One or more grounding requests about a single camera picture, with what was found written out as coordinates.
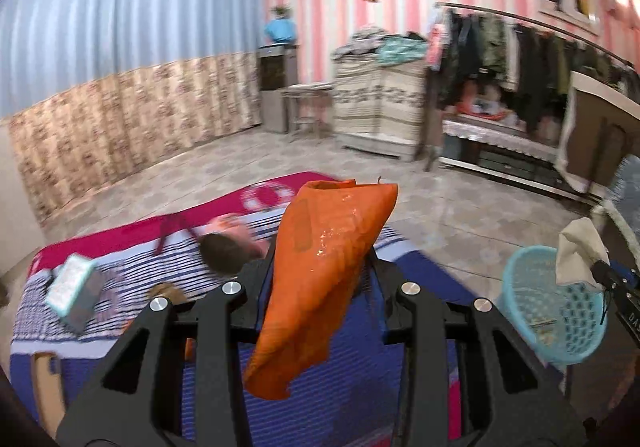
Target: silver screw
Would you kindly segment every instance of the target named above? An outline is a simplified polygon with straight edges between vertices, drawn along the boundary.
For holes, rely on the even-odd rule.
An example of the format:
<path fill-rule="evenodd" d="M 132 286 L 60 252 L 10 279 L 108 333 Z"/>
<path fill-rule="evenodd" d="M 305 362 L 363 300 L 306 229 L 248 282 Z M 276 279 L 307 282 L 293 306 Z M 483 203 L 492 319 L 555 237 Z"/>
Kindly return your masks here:
<path fill-rule="evenodd" d="M 488 311 L 491 311 L 491 308 L 493 307 L 494 305 L 491 304 L 489 299 L 476 299 L 474 301 L 474 308 L 479 312 L 487 313 Z"/>
<path fill-rule="evenodd" d="M 403 283 L 400 289 L 407 295 L 417 295 L 420 293 L 420 285 L 417 283 Z"/>
<path fill-rule="evenodd" d="M 149 308 L 154 312 L 161 312 L 168 304 L 169 302 L 164 297 L 156 297 L 149 303 Z"/>
<path fill-rule="evenodd" d="M 227 295 L 235 295 L 242 289 L 242 285 L 238 281 L 229 281 L 222 285 L 222 291 Z"/>

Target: stool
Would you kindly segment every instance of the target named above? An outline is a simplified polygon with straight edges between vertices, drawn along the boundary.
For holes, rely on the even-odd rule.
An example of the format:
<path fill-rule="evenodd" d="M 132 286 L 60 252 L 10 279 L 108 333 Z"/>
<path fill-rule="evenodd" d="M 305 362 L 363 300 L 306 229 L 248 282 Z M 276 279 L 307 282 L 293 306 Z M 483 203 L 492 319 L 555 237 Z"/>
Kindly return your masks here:
<path fill-rule="evenodd" d="M 293 140 L 303 125 L 313 125 L 316 138 L 320 138 L 323 103 L 319 98 L 320 91 L 331 91 L 334 85 L 330 82 L 312 82 L 309 84 L 293 84 L 282 90 L 289 111 L 289 134 Z"/>

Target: blue curtain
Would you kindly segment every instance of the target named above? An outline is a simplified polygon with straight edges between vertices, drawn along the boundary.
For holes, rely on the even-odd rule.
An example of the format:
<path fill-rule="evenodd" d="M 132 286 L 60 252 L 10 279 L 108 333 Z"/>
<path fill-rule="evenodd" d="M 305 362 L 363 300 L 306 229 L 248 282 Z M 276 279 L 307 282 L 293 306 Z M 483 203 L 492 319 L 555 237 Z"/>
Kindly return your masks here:
<path fill-rule="evenodd" d="M 252 52 L 262 0 L 0 0 L 0 117 L 107 75 Z"/>

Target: tissue box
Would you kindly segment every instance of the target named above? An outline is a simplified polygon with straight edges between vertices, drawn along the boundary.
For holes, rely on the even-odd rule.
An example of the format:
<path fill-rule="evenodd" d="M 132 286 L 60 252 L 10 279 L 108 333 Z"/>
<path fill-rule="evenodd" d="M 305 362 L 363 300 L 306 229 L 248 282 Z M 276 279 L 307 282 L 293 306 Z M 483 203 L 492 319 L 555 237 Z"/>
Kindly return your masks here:
<path fill-rule="evenodd" d="M 104 276 L 95 261 L 76 253 L 66 258 L 60 273 L 53 281 L 45 304 L 68 327 L 81 334 L 104 287 Z"/>

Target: clothes rack rod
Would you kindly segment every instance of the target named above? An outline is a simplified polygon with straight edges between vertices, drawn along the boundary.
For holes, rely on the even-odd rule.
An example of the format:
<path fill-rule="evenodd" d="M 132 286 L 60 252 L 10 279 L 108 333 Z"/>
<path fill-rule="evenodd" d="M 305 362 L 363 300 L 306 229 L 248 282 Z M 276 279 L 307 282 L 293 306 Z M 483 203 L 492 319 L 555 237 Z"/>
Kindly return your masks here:
<path fill-rule="evenodd" d="M 597 44 L 591 42 L 588 39 L 585 39 L 584 37 L 580 37 L 579 35 L 576 35 L 574 33 L 568 32 L 567 30 L 563 30 L 561 28 L 557 28 L 551 24 L 547 24 L 545 22 L 542 21 L 537 21 L 535 19 L 530 19 L 529 17 L 524 17 L 523 15 L 518 15 L 516 13 L 509 13 L 509 12 L 504 12 L 501 10 L 493 10 L 492 8 L 484 8 L 483 6 L 471 6 L 469 4 L 459 4 L 456 2 L 437 2 L 435 4 L 436 6 L 448 6 L 449 8 L 462 8 L 463 10 L 475 10 L 475 11 L 481 11 L 481 12 L 486 12 L 486 13 L 493 13 L 495 15 L 501 15 L 503 17 L 511 17 L 512 19 L 518 19 L 524 22 L 528 22 L 531 24 L 535 24 L 537 26 L 542 26 L 543 28 L 547 28 L 548 30 L 552 30 L 555 32 L 560 32 L 564 35 L 567 35 L 568 37 L 571 37 L 573 39 L 578 39 L 579 41 L 584 42 L 585 44 L 588 44 L 589 46 L 593 46 L 594 48 L 596 48 L 597 50 L 600 50 L 603 53 L 606 53 L 609 57 L 613 57 L 614 59 L 622 62 L 623 64 L 626 64 L 627 66 L 629 66 L 630 68 L 635 70 L 635 66 L 633 65 L 632 62 L 626 61 L 623 58 L 618 57 L 615 53 L 610 52 L 609 50 L 604 49 L 602 46 L 598 46 Z"/>

